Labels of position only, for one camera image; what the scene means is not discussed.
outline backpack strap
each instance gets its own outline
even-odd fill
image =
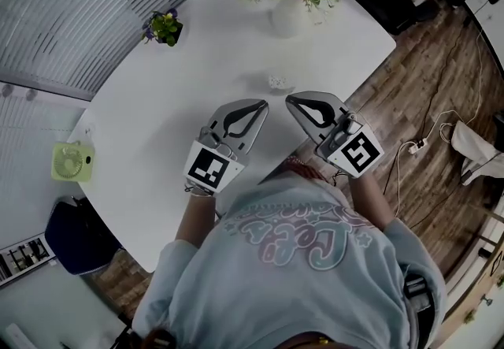
[[[434,325],[435,307],[432,293],[423,277],[411,273],[404,280],[404,295],[412,310],[410,313],[416,318],[413,322],[418,328],[416,348],[424,349]]]

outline flower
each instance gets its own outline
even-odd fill
[[[152,39],[154,38],[154,33],[152,32],[152,28],[148,27],[146,30],[145,30],[145,36],[147,39]]]
[[[170,10],[168,10],[168,12],[166,12],[166,15],[171,15],[170,18],[176,18],[179,14],[177,13],[176,9],[174,8],[171,8]]]

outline white vase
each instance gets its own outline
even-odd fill
[[[291,38],[303,32],[308,25],[305,0],[279,0],[271,14],[275,33]]]

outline cord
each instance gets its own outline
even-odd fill
[[[435,91],[434,91],[434,93],[432,93],[431,98],[428,101],[427,110],[425,111],[424,119],[422,120],[422,130],[420,132],[420,136],[422,136],[424,134],[425,121],[427,120],[428,113],[431,110],[432,101],[434,100],[434,97],[439,92],[439,85],[441,84],[441,81],[443,80],[444,71],[446,70],[446,68],[448,66],[448,61],[451,58],[451,53],[454,51],[455,47],[458,45],[458,40],[462,36],[462,31],[463,31],[463,28],[461,28],[460,32],[458,33],[457,39],[455,39],[455,44],[451,47],[450,52],[448,52],[447,58],[444,61],[443,67],[441,68],[441,72],[439,72],[439,78],[438,78],[437,84],[435,86]]]
[[[344,176],[345,173],[343,171],[337,171],[336,174],[334,174],[331,179],[332,179],[332,186],[335,187],[336,186],[336,177],[337,176]]]
[[[417,227],[420,223],[422,223],[423,221],[427,220],[433,213],[434,213],[434,210],[439,206],[441,205],[442,203],[445,203],[449,197],[451,197],[454,192],[458,189],[458,187],[460,186],[461,184],[457,184],[455,185],[455,188],[448,194],[448,196],[443,199],[442,201],[438,202],[432,209],[429,213],[427,213],[420,221],[418,221],[417,223],[415,223],[413,226],[411,226],[410,228],[415,228]]]
[[[432,101],[434,100],[434,97],[437,95],[437,93],[439,92],[439,85],[443,79],[443,74],[444,74],[444,71],[446,69],[446,67],[448,66],[448,60],[450,59],[450,56],[451,56],[451,53],[453,52],[453,50],[455,49],[455,47],[457,46],[458,44],[458,40],[460,39],[461,37],[461,34],[462,34],[462,29],[460,30],[459,34],[458,34],[458,37],[457,39],[455,40],[455,44],[452,46],[450,52],[448,53],[448,56],[447,56],[447,59],[445,60],[445,63],[443,65],[443,67],[441,68],[441,72],[439,73],[439,79],[438,79],[438,83],[437,83],[437,86],[436,86],[436,89],[435,89],[435,92],[432,94],[430,100],[429,100],[429,103],[428,103],[428,107],[427,107],[427,110],[425,111],[425,115],[424,115],[424,119],[422,121],[422,129],[421,129],[421,140],[425,140],[425,139],[428,139],[428,137],[432,134],[432,131],[434,130],[434,127],[436,126],[437,122],[439,121],[439,119],[441,118],[442,115],[444,115],[445,113],[455,113],[462,122],[464,122],[465,124],[470,124],[477,116],[479,110],[480,110],[480,106],[481,106],[481,76],[483,74],[483,63],[481,61],[481,50],[480,50],[480,44],[478,43],[478,40],[480,39],[481,37],[481,34],[483,32],[483,29],[480,30],[480,33],[478,34],[478,36],[476,37],[476,47],[478,49],[478,58],[479,58],[479,61],[480,61],[480,73],[479,73],[479,76],[478,76],[478,104],[476,106],[476,111],[474,113],[474,115],[472,116],[472,118],[467,121],[467,122],[464,122],[464,120],[462,119],[462,117],[460,116],[460,114],[456,111],[456,110],[448,110],[448,111],[443,111],[442,113],[439,113],[437,118],[435,119],[435,122],[434,124],[432,124],[431,126],[431,129],[429,130],[427,136],[425,138],[423,138],[423,134],[424,134],[424,128],[425,128],[425,122],[427,120],[427,116],[428,116],[428,113],[431,109],[431,105],[432,105]],[[443,142],[445,143],[449,143],[451,144],[450,140],[444,135],[443,133],[443,129],[445,127],[451,127],[453,128],[455,125],[450,123],[450,122],[443,122],[440,126],[439,126],[439,136],[441,137],[441,139],[443,140]],[[395,155],[395,159],[394,159],[394,162],[397,162],[397,210],[395,211],[395,216],[397,217],[398,216],[398,213],[399,213],[399,207],[401,206],[401,178],[400,178],[400,168],[399,168],[399,155],[401,154],[401,151],[402,149],[409,145],[409,144],[413,144],[413,145],[417,145],[419,142],[415,142],[413,140],[409,140],[407,142],[404,142],[399,148],[398,148],[398,151],[397,151],[397,154]],[[384,189],[384,195],[385,195],[385,192],[387,190],[387,186],[388,186],[388,182],[390,181],[390,178],[391,178],[391,174],[392,174],[392,169],[394,168],[394,162],[392,162],[392,166],[391,166],[391,169],[388,173],[388,178],[387,178],[387,183],[385,184],[385,189]],[[453,192],[455,191],[455,189],[443,200],[441,201],[439,204],[441,204],[442,202],[445,202],[452,194]],[[424,221],[425,219],[427,219],[431,213],[433,212],[433,210],[438,206],[436,205],[432,210],[431,212],[429,212],[429,214],[423,218],[422,220],[420,220],[418,223],[416,223],[413,227],[416,227],[418,226],[422,221]]]
[[[480,44],[478,43],[478,40],[480,39],[482,33],[483,33],[483,29],[481,29],[480,34],[478,34],[478,36],[476,37],[476,47],[478,48],[478,58],[480,60],[480,73],[479,73],[479,76],[478,76],[478,104],[476,106],[476,111],[474,112],[474,115],[472,116],[472,118],[470,120],[468,120],[467,122],[465,122],[457,111],[455,111],[455,110],[443,111],[442,113],[438,114],[437,118],[435,119],[434,124],[432,124],[432,126],[431,126],[431,130],[428,132],[428,134],[425,137],[425,139],[428,139],[428,137],[432,134],[432,131],[434,130],[435,125],[439,121],[439,118],[441,117],[441,115],[444,115],[445,113],[455,113],[455,114],[457,114],[457,117],[462,122],[464,122],[466,125],[469,125],[471,122],[473,122],[474,119],[476,118],[476,116],[478,115],[478,112],[480,111],[480,107],[481,107],[481,76],[483,74],[483,62],[481,61],[481,49],[480,49]],[[453,124],[451,122],[443,122],[439,126],[439,136],[441,137],[441,139],[443,140],[443,142],[451,144],[451,141],[444,135],[443,129],[445,127],[453,128],[454,126],[455,126],[455,124]]]
[[[401,150],[408,146],[409,144],[415,144],[412,140],[404,142],[399,149],[397,150],[397,210],[395,211],[395,217],[399,214],[399,207],[401,206],[401,176],[399,174],[399,155],[401,154]]]
[[[487,0],[487,1],[486,1],[486,2],[485,2],[485,3],[484,3],[484,4],[483,4],[483,5],[482,5],[482,6],[481,6],[481,7],[480,7],[480,8],[479,8],[479,9],[478,9],[475,13],[473,13],[472,15],[473,15],[474,17],[476,17],[476,15],[478,14],[478,12],[479,12],[482,8],[484,8],[484,7],[488,4],[488,2],[489,2],[489,0]]]

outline small potted plant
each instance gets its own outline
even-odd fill
[[[176,18],[175,9],[170,9],[166,14],[153,12],[152,17],[142,26],[142,39],[147,42],[155,39],[158,43],[174,46],[179,40],[183,24]]]

